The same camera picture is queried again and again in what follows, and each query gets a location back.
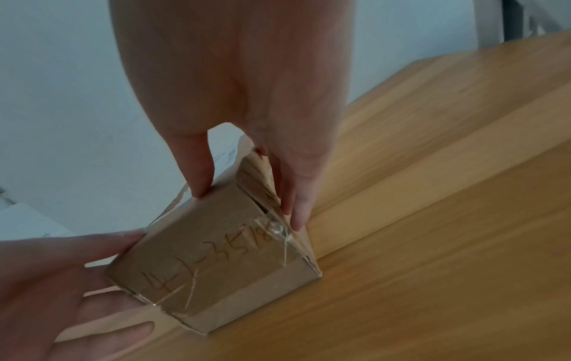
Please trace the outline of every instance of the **small package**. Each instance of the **small package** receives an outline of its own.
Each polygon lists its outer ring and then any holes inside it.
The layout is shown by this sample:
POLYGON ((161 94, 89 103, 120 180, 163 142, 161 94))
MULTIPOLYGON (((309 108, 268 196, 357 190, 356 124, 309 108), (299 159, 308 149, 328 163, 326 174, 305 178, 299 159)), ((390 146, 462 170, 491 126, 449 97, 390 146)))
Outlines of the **small package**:
POLYGON ((203 198, 147 228, 106 273, 123 290, 207 334, 321 277, 307 233, 280 211, 267 159, 237 159, 203 198))

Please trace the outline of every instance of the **white wall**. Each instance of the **white wall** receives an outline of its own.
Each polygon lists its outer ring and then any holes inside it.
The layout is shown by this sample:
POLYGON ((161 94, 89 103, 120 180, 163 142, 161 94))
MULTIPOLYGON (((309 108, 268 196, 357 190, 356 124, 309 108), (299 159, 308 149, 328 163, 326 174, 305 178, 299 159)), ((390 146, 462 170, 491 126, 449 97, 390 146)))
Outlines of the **white wall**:
MULTIPOLYGON (((412 61, 476 48, 472 0, 361 0, 350 100, 412 61)), ((217 154, 239 136, 211 134, 217 154)), ((75 233, 141 227, 182 185, 121 68, 106 2, 0 5, 0 185, 75 233)))

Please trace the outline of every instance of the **hand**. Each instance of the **hand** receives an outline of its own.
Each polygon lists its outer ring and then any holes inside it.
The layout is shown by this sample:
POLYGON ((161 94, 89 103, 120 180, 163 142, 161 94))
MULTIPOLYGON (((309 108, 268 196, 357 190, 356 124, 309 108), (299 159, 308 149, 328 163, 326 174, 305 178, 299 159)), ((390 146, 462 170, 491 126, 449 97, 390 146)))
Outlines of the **hand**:
POLYGON ((309 219, 346 103, 351 0, 120 0, 121 59, 194 196, 207 131, 230 122, 269 156, 291 226, 309 219))
POLYGON ((70 326, 141 305, 122 291, 83 295, 111 286, 104 266, 84 264, 122 252, 142 235, 133 231, 0 242, 0 359, 91 361, 147 337, 151 322, 54 344, 70 326))

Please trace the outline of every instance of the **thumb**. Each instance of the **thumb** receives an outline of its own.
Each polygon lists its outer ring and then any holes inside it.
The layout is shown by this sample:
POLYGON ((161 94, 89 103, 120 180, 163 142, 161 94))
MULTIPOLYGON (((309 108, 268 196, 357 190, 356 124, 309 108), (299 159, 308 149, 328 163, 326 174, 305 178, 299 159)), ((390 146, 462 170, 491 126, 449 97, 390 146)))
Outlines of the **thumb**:
POLYGON ((214 179, 214 161, 208 146, 208 134, 166 137, 168 147, 189 184, 193 197, 203 196, 214 179))

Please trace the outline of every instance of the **wooden surface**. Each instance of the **wooden surface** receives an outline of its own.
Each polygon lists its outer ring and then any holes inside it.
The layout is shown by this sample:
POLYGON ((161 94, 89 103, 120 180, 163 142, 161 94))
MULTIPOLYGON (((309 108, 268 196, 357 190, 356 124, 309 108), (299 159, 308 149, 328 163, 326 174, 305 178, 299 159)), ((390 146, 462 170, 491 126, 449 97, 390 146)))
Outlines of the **wooden surface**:
POLYGON ((416 62, 351 104, 309 225, 324 278, 120 360, 571 360, 571 33, 416 62))

